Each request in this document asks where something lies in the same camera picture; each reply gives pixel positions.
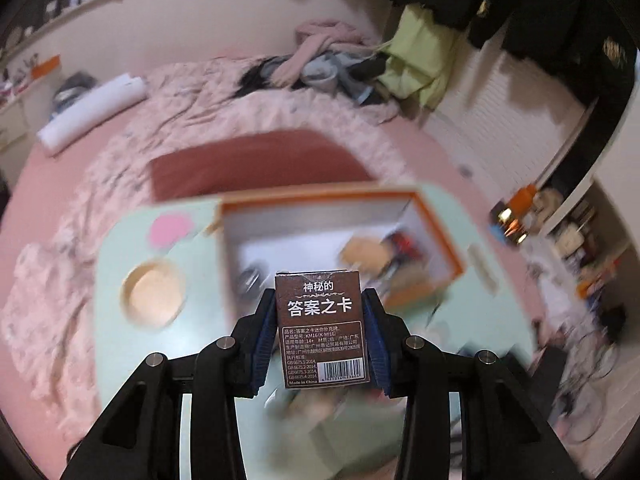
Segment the pink blanket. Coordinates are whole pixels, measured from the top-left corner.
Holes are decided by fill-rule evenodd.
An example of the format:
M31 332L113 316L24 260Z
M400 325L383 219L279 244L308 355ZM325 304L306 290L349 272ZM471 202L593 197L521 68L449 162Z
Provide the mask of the pink blanket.
M254 92L230 100L255 60L214 59L153 71L150 98L86 170L47 244L27 245L0 328L14 364L69 436L98 415L94 381L94 263L104 236L127 212L150 203L146 164L205 142L277 128L309 128L345 147L383 181L410 180L399 152L376 125L397 108L356 108L311 89Z

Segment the open box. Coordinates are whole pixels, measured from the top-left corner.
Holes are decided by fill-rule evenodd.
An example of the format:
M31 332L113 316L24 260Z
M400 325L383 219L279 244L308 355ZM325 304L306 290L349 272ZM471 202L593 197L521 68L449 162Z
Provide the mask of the open box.
M426 257L430 281L383 295L387 310L420 301L463 273L446 229L413 187L299 186L223 197L211 229L222 236L227 293L238 316L252 312L277 272L343 269L339 253L354 235L382 240L402 229ZM247 293L246 270L254 290ZM361 278L360 285L376 286Z

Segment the metal screw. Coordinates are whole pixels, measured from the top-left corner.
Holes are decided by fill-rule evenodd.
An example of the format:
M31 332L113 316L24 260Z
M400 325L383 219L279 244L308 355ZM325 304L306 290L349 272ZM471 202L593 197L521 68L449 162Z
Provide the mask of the metal screw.
M149 366L158 366L162 362L162 359L164 359L162 354L154 352L153 354L146 356L145 363Z
M418 350L424 346L424 339L422 339L419 335L411 335L404 340L404 344L409 348Z
M216 341L216 346L218 348L222 348L223 350L226 350L228 348L232 348L233 345L235 345L235 344L236 344L236 340L233 339L229 335L225 335L224 337L221 337L220 339L218 339Z
M476 354L476 357L480 359L481 363L486 365L492 365L498 360L498 356L491 352L491 350L481 350Z

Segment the brown card box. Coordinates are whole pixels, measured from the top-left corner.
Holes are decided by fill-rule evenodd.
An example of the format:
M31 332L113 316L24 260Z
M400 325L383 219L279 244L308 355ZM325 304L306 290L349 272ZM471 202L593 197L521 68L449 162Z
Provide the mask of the brown card box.
M356 271L278 274L276 305L287 388L369 382Z

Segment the white poster roll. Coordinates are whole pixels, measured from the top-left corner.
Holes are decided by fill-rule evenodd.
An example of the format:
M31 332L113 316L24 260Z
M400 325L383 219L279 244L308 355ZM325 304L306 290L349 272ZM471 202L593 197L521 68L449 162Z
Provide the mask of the white poster roll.
M146 99L145 81L123 74L91 90L55 117L39 131L38 138L49 156L56 155L98 124L143 99Z

